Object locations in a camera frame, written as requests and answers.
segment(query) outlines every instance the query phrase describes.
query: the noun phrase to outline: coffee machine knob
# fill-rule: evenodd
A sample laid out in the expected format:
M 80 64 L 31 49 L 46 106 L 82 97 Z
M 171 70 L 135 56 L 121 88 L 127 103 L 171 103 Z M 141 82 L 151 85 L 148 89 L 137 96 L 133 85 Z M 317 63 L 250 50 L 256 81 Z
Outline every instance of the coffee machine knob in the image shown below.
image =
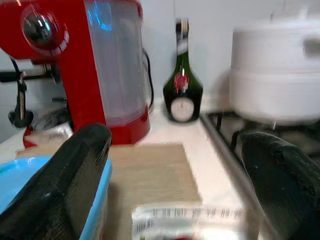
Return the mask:
M 48 45 L 53 41 L 53 29 L 48 19 L 32 13 L 24 19 L 23 31 L 25 36 L 37 45 Z

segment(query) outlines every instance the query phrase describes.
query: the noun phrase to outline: white pot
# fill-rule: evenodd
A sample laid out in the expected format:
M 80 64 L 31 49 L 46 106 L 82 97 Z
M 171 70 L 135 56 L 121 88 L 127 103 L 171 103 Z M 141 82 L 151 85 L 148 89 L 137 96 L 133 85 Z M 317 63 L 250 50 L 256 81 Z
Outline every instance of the white pot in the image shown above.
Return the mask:
M 241 116 L 295 125 L 320 119 L 320 16 L 239 27 L 230 103 Z

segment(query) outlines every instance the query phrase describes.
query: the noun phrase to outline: wooden cutting board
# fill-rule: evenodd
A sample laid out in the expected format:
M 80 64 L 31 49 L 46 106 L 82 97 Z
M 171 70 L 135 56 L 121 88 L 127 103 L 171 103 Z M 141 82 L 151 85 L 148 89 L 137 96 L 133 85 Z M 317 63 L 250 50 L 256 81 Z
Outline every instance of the wooden cutting board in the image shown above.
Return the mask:
M 132 211 L 144 204 L 200 202 L 181 144 L 116 146 L 108 189 L 107 240 L 130 240 Z

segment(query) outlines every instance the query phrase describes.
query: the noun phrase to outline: white tile wall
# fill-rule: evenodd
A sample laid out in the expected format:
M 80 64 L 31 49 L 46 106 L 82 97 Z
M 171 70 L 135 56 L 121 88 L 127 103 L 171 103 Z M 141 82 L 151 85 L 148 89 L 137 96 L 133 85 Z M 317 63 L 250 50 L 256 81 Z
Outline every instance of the white tile wall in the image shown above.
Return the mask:
M 188 17 L 190 23 L 189 52 L 191 67 L 203 83 L 205 94 L 228 94 L 231 62 L 232 31 L 238 24 L 268 18 L 273 11 L 298 0 L 140 0 L 143 7 L 142 41 L 151 60 L 156 98 L 175 64 L 175 19 Z M 8 57 L 0 51 L 0 70 L 13 69 Z M 27 101 L 30 106 L 50 104 L 51 97 L 61 89 L 50 82 L 28 84 Z M 0 129 L 5 129 L 0 142 L 15 133 L 6 116 L 16 101 L 16 86 L 0 84 Z

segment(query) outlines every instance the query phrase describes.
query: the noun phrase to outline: bottle neck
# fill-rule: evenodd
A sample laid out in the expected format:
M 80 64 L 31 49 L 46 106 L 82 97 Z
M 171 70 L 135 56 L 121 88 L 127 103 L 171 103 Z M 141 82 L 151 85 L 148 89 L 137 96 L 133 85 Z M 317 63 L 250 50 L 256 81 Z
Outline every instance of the bottle neck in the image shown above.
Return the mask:
M 190 68 L 188 47 L 189 42 L 187 37 L 184 39 L 177 39 L 175 72 L 182 69 Z

